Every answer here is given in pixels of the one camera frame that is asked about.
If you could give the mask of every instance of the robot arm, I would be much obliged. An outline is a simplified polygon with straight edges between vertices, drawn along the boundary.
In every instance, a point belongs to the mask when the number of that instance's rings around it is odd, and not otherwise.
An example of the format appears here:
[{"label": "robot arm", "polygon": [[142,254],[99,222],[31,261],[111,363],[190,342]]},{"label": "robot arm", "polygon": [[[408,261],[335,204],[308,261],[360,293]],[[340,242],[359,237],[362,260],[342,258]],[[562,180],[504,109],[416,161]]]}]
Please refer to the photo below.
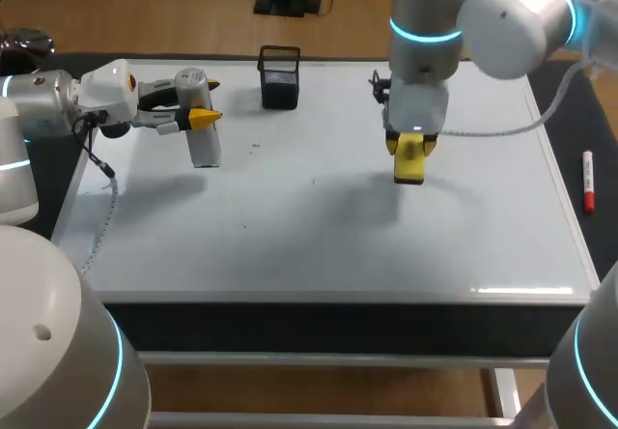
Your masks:
[{"label": "robot arm", "polygon": [[[0,78],[0,86],[0,224],[20,224],[39,210],[24,137],[65,136],[84,126],[99,127],[108,137],[131,126],[159,134],[185,131],[194,166],[218,166],[214,122],[221,114],[212,110],[210,94],[218,82],[202,71],[185,69],[175,79],[143,83],[126,60],[116,60],[80,81],[65,71],[46,71]],[[179,108],[155,110],[172,105]],[[98,165],[113,176],[106,164]]]},{"label": "robot arm", "polygon": [[618,9],[612,0],[393,0],[392,78],[383,99],[395,181],[423,182],[424,156],[444,124],[444,81],[462,49],[487,75],[514,79],[560,47],[618,69]]}]

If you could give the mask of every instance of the yellow object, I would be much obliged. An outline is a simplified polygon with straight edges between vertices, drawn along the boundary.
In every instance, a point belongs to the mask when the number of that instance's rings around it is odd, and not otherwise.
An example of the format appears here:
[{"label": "yellow object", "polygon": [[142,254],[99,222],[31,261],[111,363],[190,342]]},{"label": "yellow object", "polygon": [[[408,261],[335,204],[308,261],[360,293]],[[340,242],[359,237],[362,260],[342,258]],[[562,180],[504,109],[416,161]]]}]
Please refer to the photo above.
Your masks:
[{"label": "yellow object", "polygon": [[395,151],[395,183],[422,185],[425,180],[423,134],[402,133]]},{"label": "yellow object", "polygon": [[132,74],[128,74],[126,76],[126,81],[128,81],[128,89],[131,90],[131,93],[135,91],[135,87],[137,86],[137,82],[135,81],[135,77]]},{"label": "yellow object", "polygon": [[189,111],[189,123],[191,129],[203,129],[208,125],[212,125],[223,115],[221,112],[208,110],[207,108],[192,108]]}]

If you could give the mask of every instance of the black object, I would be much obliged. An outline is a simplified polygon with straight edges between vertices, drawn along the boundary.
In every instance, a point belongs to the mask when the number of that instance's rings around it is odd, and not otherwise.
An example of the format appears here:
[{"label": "black object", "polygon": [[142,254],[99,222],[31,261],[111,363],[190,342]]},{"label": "black object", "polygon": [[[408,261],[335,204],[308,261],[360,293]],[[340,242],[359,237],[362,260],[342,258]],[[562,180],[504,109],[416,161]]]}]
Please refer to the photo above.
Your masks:
[{"label": "black object", "polygon": [[44,32],[14,28],[0,36],[0,76],[32,73],[54,52],[54,41]]},{"label": "black object", "polygon": [[322,0],[256,0],[254,14],[297,16],[317,14]]},{"label": "black object", "polygon": [[119,137],[123,137],[130,131],[131,123],[124,122],[117,125],[111,125],[109,127],[98,128],[100,129],[100,132],[103,133],[103,136],[108,137],[109,139],[118,139]]},{"label": "black object", "polygon": [[[66,54],[46,59],[43,69],[63,69],[79,78],[120,58],[255,60],[255,57],[230,55]],[[558,83],[571,64],[547,62],[529,76],[540,110],[551,103]],[[570,89],[576,95],[563,100],[546,129],[592,260],[599,278],[603,279],[618,258],[618,180],[615,179],[618,145],[587,77],[581,72],[576,74]],[[71,146],[71,137],[27,144],[40,211],[24,227],[48,238],[79,157],[78,149]],[[586,215],[579,205],[581,152],[585,149],[595,153],[597,210],[593,216]],[[106,306],[140,351],[339,352],[497,358],[548,358],[580,311],[577,306],[490,304],[195,302]]]},{"label": "black object", "polygon": [[81,117],[77,118],[71,125],[70,132],[73,135],[73,139],[79,148],[86,151],[88,158],[94,163],[110,180],[116,176],[116,173],[103,160],[98,158],[93,152],[93,131],[96,127],[104,124],[107,121],[107,112],[94,113],[89,112]]},{"label": "black object", "polygon": [[300,48],[263,45],[258,70],[262,84],[262,107],[294,110],[298,105]]},{"label": "black object", "polygon": [[371,79],[369,80],[374,88],[374,99],[379,104],[384,104],[388,100],[388,92],[390,90],[391,81],[390,78],[380,78],[378,71],[374,70]]},{"label": "black object", "polygon": [[174,81],[172,80],[165,85],[161,85],[151,93],[140,96],[137,108],[149,112],[156,107],[171,107],[173,105],[178,105],[178,93],[176,92]]}]

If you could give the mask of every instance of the table leg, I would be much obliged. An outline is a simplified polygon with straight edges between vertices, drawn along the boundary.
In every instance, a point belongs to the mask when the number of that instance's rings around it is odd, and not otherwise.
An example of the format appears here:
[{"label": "table leg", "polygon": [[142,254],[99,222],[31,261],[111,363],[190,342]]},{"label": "table leg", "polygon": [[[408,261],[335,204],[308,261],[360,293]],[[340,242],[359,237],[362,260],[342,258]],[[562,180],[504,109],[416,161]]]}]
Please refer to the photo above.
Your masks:
[{"label": "table leg", "polygon": [[490,370],[490,383],[497,416],[515,417],[521,410],[515,371],[506,368],[492,369]]},{"label": "table leg", "polygon": [[515,429],[551,429],[556,427],[548,414],[545,384],[541,384],[513,421]]},{"label": "table leg", "polygon": [[149,428],[246,427],[286,429],[489,429],[509,427],[512,419],[369,415],[265,415],[230,413],[152,413]]}]

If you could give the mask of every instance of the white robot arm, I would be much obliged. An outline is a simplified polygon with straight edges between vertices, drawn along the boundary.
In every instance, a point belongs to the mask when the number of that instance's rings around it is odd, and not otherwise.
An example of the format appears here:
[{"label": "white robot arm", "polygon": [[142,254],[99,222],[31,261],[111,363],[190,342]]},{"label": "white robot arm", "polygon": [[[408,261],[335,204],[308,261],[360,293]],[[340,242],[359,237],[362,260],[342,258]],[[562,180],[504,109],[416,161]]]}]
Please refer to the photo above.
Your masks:
[{"label": "white robot arm", "polygon": [[618,0],[393,0],[390,25],[391,79],[375,77],[373,84],[399,183],[422,184],[424,156],[440,134],[492,135],[442,130],[444,81],[463,48],[499,79],[526,75],[561,47],[580,52],[584,60],[565,76],[554,108],[584,64],[618,71]]},{"label": "white robot arm", "polygon": [[[126,60],[116,60],[81,80],[65,71],[44,71],[0,78],[0,224],[19,224],[39,209],[24,139],[77,135],[100,128],[108,137],[130,129],[159,134],[185,131],[195,167],[218,166],[220,145],[211,90],[218,82],[203,71],[185,69],[175,79],[138,82]],[[178,105],[165,111],[154,108]],[[113,170],[94,157],[108,175]]]},{"label": "white robot arm", "polygon": [[0,226],[0,429],[142,429],[144,366],[49,241]]}]

